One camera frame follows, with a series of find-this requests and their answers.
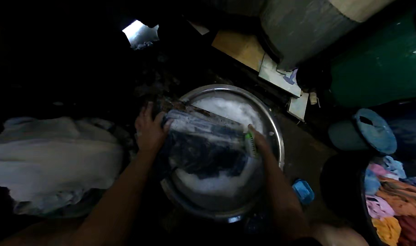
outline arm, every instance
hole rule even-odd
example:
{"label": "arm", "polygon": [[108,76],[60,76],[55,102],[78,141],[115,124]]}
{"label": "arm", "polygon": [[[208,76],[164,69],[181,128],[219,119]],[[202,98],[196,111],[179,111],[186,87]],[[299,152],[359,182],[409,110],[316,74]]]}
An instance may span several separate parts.
{"label": "arm", "polygon": [[264,160],[267,193],[273,204],[273,219],[278,232],[287,241],[310,237],[310,227],[301,204],[279,168],[269,144],[252,125],[249,125],[249,129],[253,132],[255,145]]}
{"label": "arm", "polygon": [[171,121],[164,130],[160,124],[165,113],[152,120],[153,104],[149,102],[135,121],[138,154],[118,180],[73,235],[72,245],[121,245],[124,243],[140,205],[141,193],[156,154],[164,143]]}

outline pink cloth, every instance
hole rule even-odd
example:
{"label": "pink cloth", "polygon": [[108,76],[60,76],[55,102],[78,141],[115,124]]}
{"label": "pink cloth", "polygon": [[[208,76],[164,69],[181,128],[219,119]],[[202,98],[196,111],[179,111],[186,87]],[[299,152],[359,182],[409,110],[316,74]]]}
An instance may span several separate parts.
{"label": "pink cloth", "polygon": [[366,205],[368,207],[369,215],[372,218],[381,219],[395,215],[395,211],[391,206],[380,197],[366,195]]}
{"label": "pink cloth", "polygon": [[371,170],[376,176],[385,176],[386,174],[393,174],[391,171],[387,171],[383,166],[378,164],[369,164],[368,169]]}

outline orange cloth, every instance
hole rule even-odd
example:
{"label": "orange cloth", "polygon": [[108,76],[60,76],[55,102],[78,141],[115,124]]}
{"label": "orange cloth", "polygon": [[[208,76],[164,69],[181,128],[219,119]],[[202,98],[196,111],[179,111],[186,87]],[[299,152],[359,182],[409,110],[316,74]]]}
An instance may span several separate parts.
{"label": "orange cloth", "polygon": [[386,177],[378,177],[381,182],[376,196],[384,199],[396,215],[416,216],[416,187]]}
{"label": "orange cloth", "polygon": [[401,235],[401,226],[395,217],[384,217],[381,219],[372,219],[372,224],[376,228],[381,241],[390,246],[396,246]]}

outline soapy water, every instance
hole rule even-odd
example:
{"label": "soapy water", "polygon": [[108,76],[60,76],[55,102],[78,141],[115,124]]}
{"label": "soapy water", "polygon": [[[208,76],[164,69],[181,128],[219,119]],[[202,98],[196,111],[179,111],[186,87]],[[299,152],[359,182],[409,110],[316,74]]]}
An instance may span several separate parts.
{"label": "soapy water", "polygon": [[[193,106],[241,123],[245,132],[248,131],[247,126],[249,124],[252,124],[261,133],[264,131],[259,113],[247,103],[209,97],[194,102]],[[249,160],[245,164],[242,173],[235,177],[230,177],[225,172],[220,172],[218,177],[199,179],[196,175],[189,174],[182,169],[177,169],[175,174],[194,193],[233,197],[249,181],[249,178],[257,168],[261,168],[261,162]]]}
{"label": "soapy water", "polygon": [[263,133],[264,128],[259,113],[247,103],[208,97],[194,102],[193,106],[241,123],[245,132],[247,126],[252,124],[257,131]]}

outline hand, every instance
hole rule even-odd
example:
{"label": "hand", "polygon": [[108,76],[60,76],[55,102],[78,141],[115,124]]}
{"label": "hand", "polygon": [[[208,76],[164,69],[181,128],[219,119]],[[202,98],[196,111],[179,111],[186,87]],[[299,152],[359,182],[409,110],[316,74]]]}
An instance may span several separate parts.
{"label": "hand", "polygon": [[168,120],[162,129],[161,121],[166,113],[161,112],[156,115],[155,120],[152,120],[152,109],[152,102],[148,103],[147,108],[141,109],[135,120],[135,128],[137,129],[139,151],[153,151],[156,154],[162,147],[173,120]]}
{"label": "hand", "polygon": [[265,139],[265,137],[259,131],[255,130],[255,128],[251,124],[249,124],[248,128],[253,133],[255,145],[258,148],[258,150],[262,154],[269,154],[269,153],[271,153],[272,150],[270,148],[269,143]]}

